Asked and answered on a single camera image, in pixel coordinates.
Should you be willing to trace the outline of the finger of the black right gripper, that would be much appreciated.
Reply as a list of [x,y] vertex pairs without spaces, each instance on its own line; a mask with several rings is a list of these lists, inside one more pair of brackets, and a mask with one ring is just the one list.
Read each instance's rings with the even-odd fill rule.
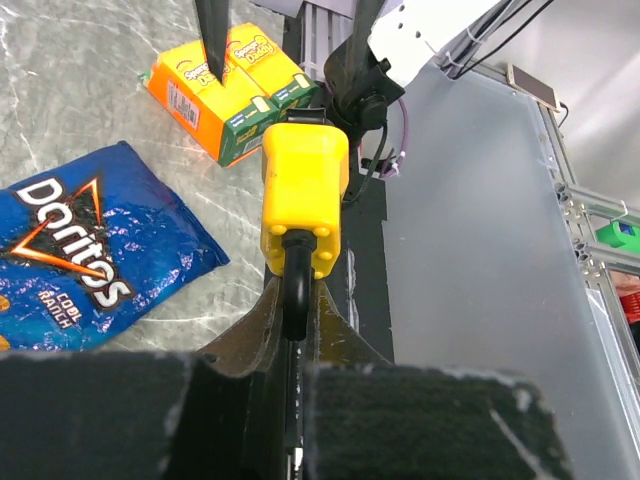
[[353,103],[364,89],[369,70],[368,38],[385,4],[384,0],[357,0],[353,18],[353,31],[346,47],[344,104]]
[[230,22],[229,1],[195,0],[194,5],[209,71],[222,83]]

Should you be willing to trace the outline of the yellow padlock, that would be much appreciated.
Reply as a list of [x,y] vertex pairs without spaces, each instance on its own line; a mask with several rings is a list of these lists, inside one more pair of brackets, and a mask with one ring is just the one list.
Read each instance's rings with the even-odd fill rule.
[[323,108],[288,109],[262,138],[261,250],[281,279],[283,331],[306,337],[311,283],[341,252],[341,203],[349,183],[349,141]]

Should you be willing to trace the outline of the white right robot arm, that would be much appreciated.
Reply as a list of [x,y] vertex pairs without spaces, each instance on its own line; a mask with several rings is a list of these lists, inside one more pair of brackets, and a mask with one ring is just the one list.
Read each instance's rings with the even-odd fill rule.
[[504,24],[527,7],[525,1],[358,1],[352,32],[324,63],[332,91],[331,121],[351,142],[381,126],[366,121],[373,109],[384,115],[421,69],[436,62],[457,80],[483,63],[475,54]]

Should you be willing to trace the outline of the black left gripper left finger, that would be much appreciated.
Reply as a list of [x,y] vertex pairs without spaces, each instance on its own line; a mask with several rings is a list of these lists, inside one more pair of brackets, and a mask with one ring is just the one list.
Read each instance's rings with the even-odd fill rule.
[[5,479],[282,479],[280,283],[199,352],[1,356]]

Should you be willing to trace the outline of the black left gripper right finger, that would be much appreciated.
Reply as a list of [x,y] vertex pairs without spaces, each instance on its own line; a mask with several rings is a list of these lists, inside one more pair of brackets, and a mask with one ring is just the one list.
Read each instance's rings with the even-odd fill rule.
[[513,372],[388,362],[317,283],[303,375],[308,479],[569,479],[540,390]]

